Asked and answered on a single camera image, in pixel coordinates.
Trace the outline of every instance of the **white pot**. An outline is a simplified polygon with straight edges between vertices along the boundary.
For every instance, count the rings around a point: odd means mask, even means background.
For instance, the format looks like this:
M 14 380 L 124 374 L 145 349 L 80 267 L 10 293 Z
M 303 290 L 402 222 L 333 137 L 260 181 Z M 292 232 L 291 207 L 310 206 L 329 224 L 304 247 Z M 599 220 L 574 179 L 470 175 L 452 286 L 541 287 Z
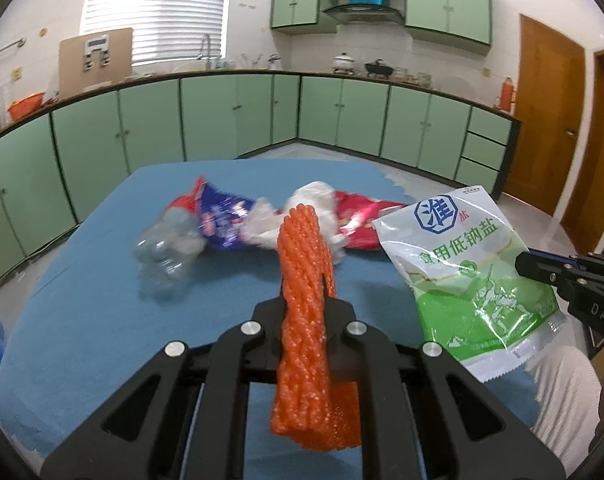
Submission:
M 333 59 L 333 70 L 343 70 L 344 72 L 353 72 L 355 60 L 346 52 L 342 52 Z

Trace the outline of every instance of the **blue octagonal logo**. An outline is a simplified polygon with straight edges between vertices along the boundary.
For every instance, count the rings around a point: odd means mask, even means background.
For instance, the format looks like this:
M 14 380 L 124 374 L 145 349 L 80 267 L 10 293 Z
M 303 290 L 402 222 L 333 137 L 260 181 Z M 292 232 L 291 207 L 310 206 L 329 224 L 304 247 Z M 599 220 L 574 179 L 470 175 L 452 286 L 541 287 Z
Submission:
M 415 206 L 415 218 L 422 229 L 438 235 L 454 227 L 457 206 L 448 195 L 434 196 Z

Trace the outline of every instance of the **silver screw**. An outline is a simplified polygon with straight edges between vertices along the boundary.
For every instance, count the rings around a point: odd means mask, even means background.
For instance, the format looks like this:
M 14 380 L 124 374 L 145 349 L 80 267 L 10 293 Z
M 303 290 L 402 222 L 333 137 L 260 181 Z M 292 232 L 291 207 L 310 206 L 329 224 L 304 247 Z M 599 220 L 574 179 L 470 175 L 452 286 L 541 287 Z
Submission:
M 240 326 L 240 330 L 244 335 L 256 335 L 261 330 L 261 324 L 257 321 L 246 321 Z
M 364 335 L 368 330 L 366 323 L 361 321 L 351 321 L 346 325 L 346 331 L 351 335 Z
M 171 341 L 164 347 L 164 353 L 169 357 L 179 357 L 184 354 L 186 345 L 182 341 Z
M 442 354 L 442 347 L 435 341 L 429 341 L 422 345 L 422 352 L 429 357 L 439 357 Z

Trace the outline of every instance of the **drawer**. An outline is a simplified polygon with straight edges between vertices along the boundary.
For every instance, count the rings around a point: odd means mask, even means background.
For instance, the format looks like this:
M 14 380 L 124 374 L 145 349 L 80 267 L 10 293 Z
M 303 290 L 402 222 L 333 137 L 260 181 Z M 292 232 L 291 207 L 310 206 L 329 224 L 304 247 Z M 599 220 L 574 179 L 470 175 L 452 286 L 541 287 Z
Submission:
M 462 156 L 499 171 L 505 151 L 505 146 L 469 132 Z
M 481 108 L 473 108 L 468 131 L 496 140 L 500 144 L 506 144 L 512 124 L 512 121 L 506 117 L 492 114 Z
M 486 192 L 491 193 L 497 177 L 497 171 L 463 158 L 460 160 L 455 180 L 466 186 L 483 186 Z

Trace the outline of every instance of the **white blind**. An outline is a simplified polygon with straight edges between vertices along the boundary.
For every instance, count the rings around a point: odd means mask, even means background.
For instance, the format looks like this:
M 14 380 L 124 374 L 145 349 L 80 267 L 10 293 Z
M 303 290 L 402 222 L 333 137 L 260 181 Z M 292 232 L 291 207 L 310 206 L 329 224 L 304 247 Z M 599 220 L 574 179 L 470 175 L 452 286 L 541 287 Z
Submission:
M 205 34 L 220 56 L 223 13 L 224 0 L 86 0 L 80 33 L 133 27 L 133 63 L 196 57 Z

